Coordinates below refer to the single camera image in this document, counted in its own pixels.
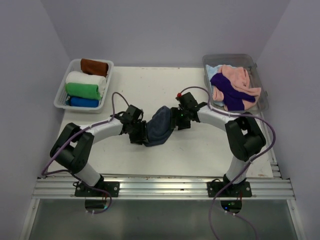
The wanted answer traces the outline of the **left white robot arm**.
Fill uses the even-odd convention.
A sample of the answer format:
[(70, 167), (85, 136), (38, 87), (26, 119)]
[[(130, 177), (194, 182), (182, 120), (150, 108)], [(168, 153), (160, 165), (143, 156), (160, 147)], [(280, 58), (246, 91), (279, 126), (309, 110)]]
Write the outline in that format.
[(103, 177), (88, 163), (92, 146), (104, 139), (128, 134), (130, 142), (142, 144), (147, 139), (143, 110), (129, 105), (122, 112), (90, 125), (67, 124), (50, 151), (50, 157), (86, 184), (92, 196), (103, 193)]

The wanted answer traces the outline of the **dark grey-blue towel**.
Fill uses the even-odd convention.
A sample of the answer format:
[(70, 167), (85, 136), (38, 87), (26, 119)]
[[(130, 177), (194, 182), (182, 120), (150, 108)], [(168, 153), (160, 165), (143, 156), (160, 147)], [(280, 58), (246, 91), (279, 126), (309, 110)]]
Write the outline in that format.
[(162, 106), (152, 116), (146, 124), (147, 142), (145, 147), (154, 147), (163, 145), (171, 136), (173, 129), (171, 128), (171, 109)]

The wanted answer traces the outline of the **brown towel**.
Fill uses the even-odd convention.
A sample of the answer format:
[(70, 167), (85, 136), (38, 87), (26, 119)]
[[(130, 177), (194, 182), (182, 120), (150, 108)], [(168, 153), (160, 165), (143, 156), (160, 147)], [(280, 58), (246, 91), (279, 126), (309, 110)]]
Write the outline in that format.
[(82, 58), (80, 60), (80, 69), (88, 75), (97, 75), (106, 77), (109, 70), (109, 65), (105, 62)]

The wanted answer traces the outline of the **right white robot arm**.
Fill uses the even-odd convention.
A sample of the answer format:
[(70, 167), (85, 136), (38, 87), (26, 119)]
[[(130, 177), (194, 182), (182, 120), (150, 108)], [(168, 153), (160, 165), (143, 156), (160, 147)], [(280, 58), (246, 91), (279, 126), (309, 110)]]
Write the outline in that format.
[(215, 112), (206, 102), (198, 103), (190, 92), (178, 93), (178, 107), (172, 107), (171, 128), (189, 129), (191, 122), (208, 124), (225, 131), (229, 148), (233, 154), (226, 174), (223, 176), (223, 192), (235, 196), (246, 181), (249, 160), (257, 156), (266, 145), (260, 126), (251, 114), (229, 116), (225, 112)]

